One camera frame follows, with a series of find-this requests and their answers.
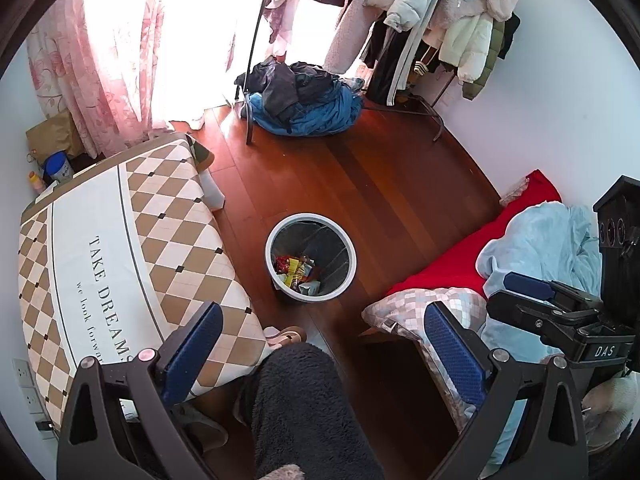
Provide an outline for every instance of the slipper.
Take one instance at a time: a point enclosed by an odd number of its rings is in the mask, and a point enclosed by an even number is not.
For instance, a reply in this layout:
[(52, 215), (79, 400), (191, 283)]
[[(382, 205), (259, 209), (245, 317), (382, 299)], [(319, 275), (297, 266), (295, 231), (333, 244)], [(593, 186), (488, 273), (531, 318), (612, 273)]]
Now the slipper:
[(269, 346), (284, 346), (291, 343), (301, 343), (306, 341), (306, 332), (299, 326), (288, 326), (279, 332), (275, 332), (275, 330), (277, 329), (270, 326), (265, 328), (263, 331), (265, 338), (267, 339), (267, 345)]

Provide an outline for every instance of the mattress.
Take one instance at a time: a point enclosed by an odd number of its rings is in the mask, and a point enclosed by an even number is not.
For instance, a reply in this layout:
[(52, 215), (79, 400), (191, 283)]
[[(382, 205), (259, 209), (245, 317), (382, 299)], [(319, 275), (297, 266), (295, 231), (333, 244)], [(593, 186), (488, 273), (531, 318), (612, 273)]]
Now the mattress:
[[(202, 201), (212, 154), (187, 134), (150, 140), (57, 186), (23, 213), (18, 293), (37, 387), (62, 424), (80, 360), (158, 348), (203, 301), (224, 327), (191, 396), (250, 373), (270, 352)], [(124, 404), (126, 414), (134, 407)]]

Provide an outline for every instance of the person's leg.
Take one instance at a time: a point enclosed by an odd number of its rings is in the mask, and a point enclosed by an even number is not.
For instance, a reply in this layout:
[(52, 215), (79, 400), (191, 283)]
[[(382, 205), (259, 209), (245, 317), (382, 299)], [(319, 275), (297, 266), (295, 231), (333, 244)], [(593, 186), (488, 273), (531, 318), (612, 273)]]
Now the person's leg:
[(248, 378), (240, 414), (255, 441), (256, 478), (296, 464), (306, 480), (382, 480), (331, 358), (287, 345)]

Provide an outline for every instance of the speaker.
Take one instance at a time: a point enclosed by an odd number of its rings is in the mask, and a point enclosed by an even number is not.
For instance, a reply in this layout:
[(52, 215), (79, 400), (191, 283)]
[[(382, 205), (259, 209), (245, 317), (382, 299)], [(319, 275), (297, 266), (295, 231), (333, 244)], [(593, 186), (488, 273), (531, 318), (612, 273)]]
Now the speaker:
[(621, 176), (593, 206), (602, 254), (600, 297), (611, 318), (640, 329), (640, 181)]

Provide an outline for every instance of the small bottle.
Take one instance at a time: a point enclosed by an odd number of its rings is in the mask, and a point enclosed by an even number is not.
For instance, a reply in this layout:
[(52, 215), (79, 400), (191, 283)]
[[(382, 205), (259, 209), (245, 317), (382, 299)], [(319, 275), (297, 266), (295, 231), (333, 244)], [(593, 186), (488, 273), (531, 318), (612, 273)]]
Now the small bottle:
[(46, 189), (44, 182), (35, 173), (35, 171), (31, 171), (31, 173), (29, 174), (29, 182), (31, 182), (31, 185), (33, 186), (33, 189), (37, 194), (42, 193)]

